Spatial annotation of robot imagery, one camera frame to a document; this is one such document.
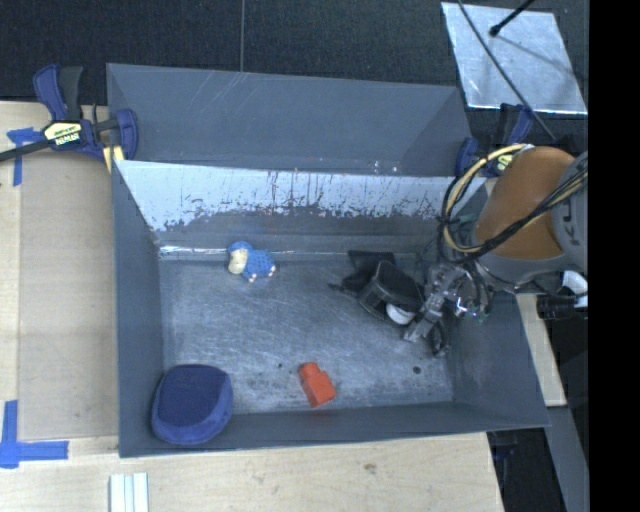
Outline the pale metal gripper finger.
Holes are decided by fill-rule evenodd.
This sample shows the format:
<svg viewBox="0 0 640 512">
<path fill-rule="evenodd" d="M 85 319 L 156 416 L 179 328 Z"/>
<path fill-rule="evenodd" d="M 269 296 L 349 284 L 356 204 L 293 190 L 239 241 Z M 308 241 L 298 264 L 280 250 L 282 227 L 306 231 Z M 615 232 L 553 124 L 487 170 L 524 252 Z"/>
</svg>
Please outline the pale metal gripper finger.
<svg viewBox="0 0 640 512">
<path fill-rule="evenodd" d="M 434 357 L 445 357 L 450 350 L 445 325 L 442 321 L 436 323 L 428 335 L 431 352 Z"/>
<path fill-rule="evenodd" d="M 426 340 L 442 319 L 442 309 L 443 297 L 430 295 L 405 330 L 403 340 L 411 343 L 417 343 L 420 339 Z"/>
</svg>

